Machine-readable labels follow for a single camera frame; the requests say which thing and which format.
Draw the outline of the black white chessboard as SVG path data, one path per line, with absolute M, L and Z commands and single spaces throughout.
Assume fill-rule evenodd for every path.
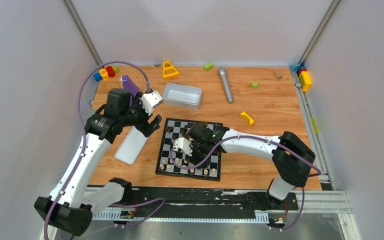
M 221 180 L 221 162 L 222 155 L 220 152 L 214 152 L 206 163 L 199 168 L 182 169 L 177 167 L 170 159 L 170 150 L 173 143 L 183 135 L 181 132 L 184 129 L 189 130 L 195 120 L 168 118 L 165 121 L 164 131 L 161 140 L 161 146 L 158 154 L 158 159 L 155 167 L 155 174 L 171 177 L 187 177 L 206 181 Z

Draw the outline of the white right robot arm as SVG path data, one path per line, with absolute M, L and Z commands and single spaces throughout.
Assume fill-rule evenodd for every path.
M 295 188 L 304 188 L 315 170 L 315 153 L 294 133 L 262 136 L 236 131 L 225 126 L 209 128 L 195 123 L 174 142 L 195 166 L 202 166 L 213 153 L 240 153 L 270 160 L 278 176 L 271 182 L 265 195 L 266 204 L 278 209 Z

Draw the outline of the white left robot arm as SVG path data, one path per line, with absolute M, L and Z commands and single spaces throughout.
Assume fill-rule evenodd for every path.
M 79 237 L 105 208 L 132 203 L 132 184 L 119 177 L 89 195 L 85 190 L 98 163 L 125 127 L 130 131 L 117 150 L 117 159 L 127 164 L 135 162 L 150 135 L 160 127 L 162 117 L 153 116 L 153 111 L 162 102 L 155 90 L 132 94 L 128 89 L 114 88 L 108 93 L 106 103 L 81 122 L 79 147 L 59 183 L 34 203 L 46 226 Z

